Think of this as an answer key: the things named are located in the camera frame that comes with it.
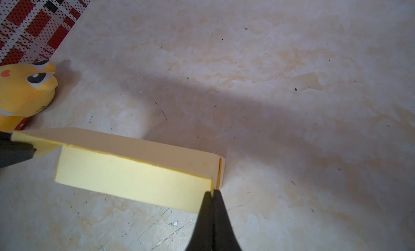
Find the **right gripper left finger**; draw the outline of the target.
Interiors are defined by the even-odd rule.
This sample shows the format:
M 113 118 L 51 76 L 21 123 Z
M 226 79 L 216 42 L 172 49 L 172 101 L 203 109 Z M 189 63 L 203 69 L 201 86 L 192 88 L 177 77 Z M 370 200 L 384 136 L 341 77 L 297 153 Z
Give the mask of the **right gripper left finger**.
M 211 251 L 213 243 L 212 195 L 205 192 L 192 237 L 186 251 Z

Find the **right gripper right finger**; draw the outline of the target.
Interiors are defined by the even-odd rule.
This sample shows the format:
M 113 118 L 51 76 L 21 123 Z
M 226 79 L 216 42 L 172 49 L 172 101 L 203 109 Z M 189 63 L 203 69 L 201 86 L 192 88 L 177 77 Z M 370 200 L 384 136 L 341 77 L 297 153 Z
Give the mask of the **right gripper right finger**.
M 234 235 L 228 212 L 219 190 L 214 190 L 213 208 L 213 251 L 241 251 Z

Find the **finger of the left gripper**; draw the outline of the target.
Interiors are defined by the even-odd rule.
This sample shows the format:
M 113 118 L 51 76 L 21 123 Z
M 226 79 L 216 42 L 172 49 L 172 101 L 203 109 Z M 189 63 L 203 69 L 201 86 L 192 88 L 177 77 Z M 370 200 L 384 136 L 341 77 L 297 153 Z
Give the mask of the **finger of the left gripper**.
M 13 142 L 12 134 L 1 132 L 0 166 L 5 168 L 34 157 L 36 149 L 29 143 Z

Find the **yellow paper box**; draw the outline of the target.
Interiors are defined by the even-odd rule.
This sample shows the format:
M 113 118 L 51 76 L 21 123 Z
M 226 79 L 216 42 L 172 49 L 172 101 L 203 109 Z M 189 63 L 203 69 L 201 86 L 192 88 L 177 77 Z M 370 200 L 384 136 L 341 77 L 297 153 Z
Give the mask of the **yellow paper box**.
M 60 149 L 57 183 L 197 213 L 223 183 L 225 158 L 200 150 L 79 128 L 15 131 L 35 156 Z

